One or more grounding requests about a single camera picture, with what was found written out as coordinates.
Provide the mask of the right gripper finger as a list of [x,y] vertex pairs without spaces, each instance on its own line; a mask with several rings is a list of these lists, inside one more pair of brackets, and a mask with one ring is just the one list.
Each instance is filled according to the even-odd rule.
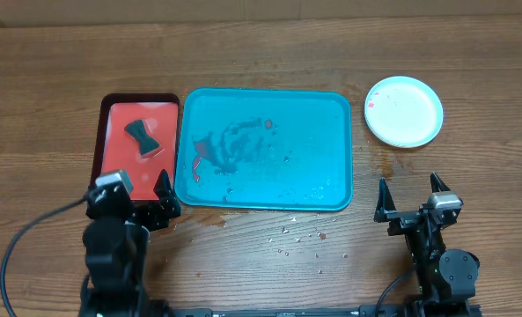
[[433,193],[447,192],[451,190],[435,172],[430,174],[430,185]]
[[397,210],[389,191],[389,187],[387,186],[386,179],[382,177],[379,180],[379,196],[373,219],[377,223],[386,222],[389,214],[396,212]]

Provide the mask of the green and orange sponge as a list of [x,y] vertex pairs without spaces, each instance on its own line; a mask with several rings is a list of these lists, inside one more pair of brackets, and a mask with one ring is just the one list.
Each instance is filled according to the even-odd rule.
[[150,156],[159,150],[159,142],[148,134],[143,120],[128,123],[124,127],[124,131],[136,141],[139,154],[142,157]]

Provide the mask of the light blue plate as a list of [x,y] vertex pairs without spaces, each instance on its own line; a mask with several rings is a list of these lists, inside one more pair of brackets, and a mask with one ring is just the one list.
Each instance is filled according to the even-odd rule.
[[424,82],[394,76],[380,80],[369,90],[364,118],[372,134],[385,144],[417,148],[438,135],[444,109],[436,92]]

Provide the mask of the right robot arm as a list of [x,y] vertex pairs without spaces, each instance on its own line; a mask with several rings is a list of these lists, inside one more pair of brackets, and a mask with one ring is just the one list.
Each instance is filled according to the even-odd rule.
[[[431,194],[414,211],[398,211],[386,180],[379,181],[379,197],[374,221],[387,223],[390,236],[402,235],[413,268],[390,283],[380,295],[376,316],[480,316],[478,306],[470,306],[475,296],[479,259],[461,249],[448,249],[442,230],[457,223],[463,201],[436,173],[430,175]],[[382,306],[386,295],[398,283],[415,275],[420,293],[409,295],[395,308]]]

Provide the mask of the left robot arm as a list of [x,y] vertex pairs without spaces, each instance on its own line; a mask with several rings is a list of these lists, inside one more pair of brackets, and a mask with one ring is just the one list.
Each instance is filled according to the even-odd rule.
[[173,316],[164,299],[151,299],[143,275],[151,232],[181,215],[167,171],[159,173],[154,200],[133,201],[126,171],[104,173],[85,194],[85,265],[81,316]]

